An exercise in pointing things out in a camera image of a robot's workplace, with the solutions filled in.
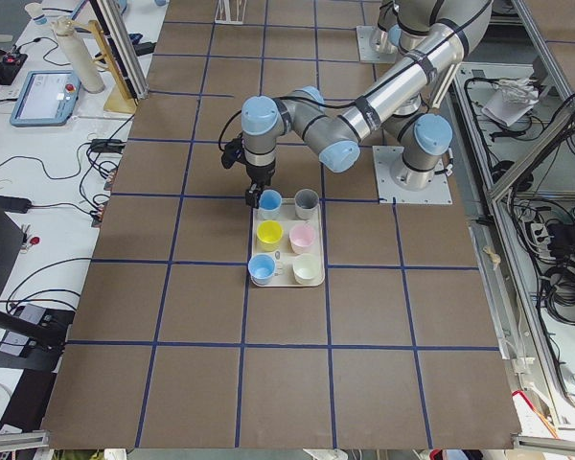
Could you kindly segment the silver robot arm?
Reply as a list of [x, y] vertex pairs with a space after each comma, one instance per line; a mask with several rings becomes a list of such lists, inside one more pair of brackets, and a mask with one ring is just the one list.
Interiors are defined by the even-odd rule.
[[395, 0], [382, 0], [379, 7], [377, 25], [369, 39], [373, 51], [381, 55], [391, 55], [397, 47], [391, 41], [390, 33], [398, 24], [399, 5]]
[[246, 203], [259, 206], [275, 172], [278, 137], [294, 131], [335, 173], [351, 168], [359, 157], [359, 142], [378, 130], [399, 107], [434, 83], [442, 72], [461, 62], [480, 42], [492, 14], [489, 1], [401, 1], [396, 10], [400, 36], [415, 39], [390, 71], [339, 115], [312, 87], [280, 98], [252, 97], [241, 110], [239, 162], [251, 179]]

